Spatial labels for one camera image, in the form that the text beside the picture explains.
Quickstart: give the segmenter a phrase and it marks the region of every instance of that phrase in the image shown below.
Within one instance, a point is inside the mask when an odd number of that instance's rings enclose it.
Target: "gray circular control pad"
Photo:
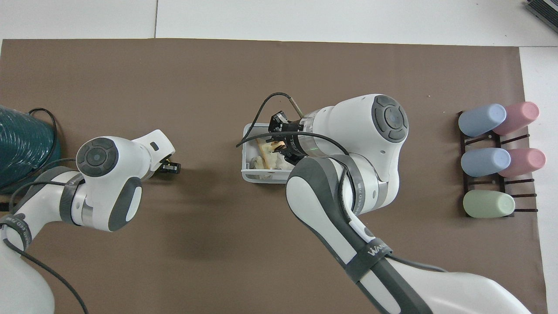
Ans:
[[[85,143],[76,157],[79,171],[90,177],[101,177],[109,173],[117,161],[118,149],[114,142],[106,137]]]
[[[385,95],[375,97],[372,120],[380,135],[393,143],[403,141],[409,131],[405,110],[395,99]]]

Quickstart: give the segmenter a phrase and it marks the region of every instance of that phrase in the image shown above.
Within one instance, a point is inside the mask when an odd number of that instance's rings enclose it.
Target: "teal plastic wrapped object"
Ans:
[[[33,181],[4,186],[24,178],[47,162],[60,158],[60,144],[47,161],[54,133],[52,127],[27,113],[0,106],[0,193],[10,193]]]

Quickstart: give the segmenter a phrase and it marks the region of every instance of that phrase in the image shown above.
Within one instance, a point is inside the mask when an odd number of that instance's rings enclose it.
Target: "white plastic container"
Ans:
[[[246,134],[250,128],[250,124],[244,127],[242,136]],[[268,133],[267,128],[269,124],[267,123],[256,123],[254,128],[250,132],[250,136]],[[248,182],[252,183],[281,183],[286,184],[288,176],[291,174],[291,169],[289,170],[266,170],[266,169],[250,169],[250,160],[252,158],[259,156],[258,144],[255,140],[246,142],[242,144],[242,168],[240,172],[242,173],[242,178]]]

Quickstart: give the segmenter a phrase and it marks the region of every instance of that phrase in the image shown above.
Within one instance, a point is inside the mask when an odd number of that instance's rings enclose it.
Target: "light green cylinder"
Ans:
[[[516,209],[516,201],[498,191],[471,190],[463,198],[463,207],[471,217],[496,218],[511,214]]]

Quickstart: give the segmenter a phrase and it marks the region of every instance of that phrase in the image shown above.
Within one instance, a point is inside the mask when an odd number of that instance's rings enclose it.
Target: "white floor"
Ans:
[[[541,108],[531,146],[549,313],[558,314],[558,34],[519,0],[0,0],[1,39],[210,38],[519,46],[525,97]]]

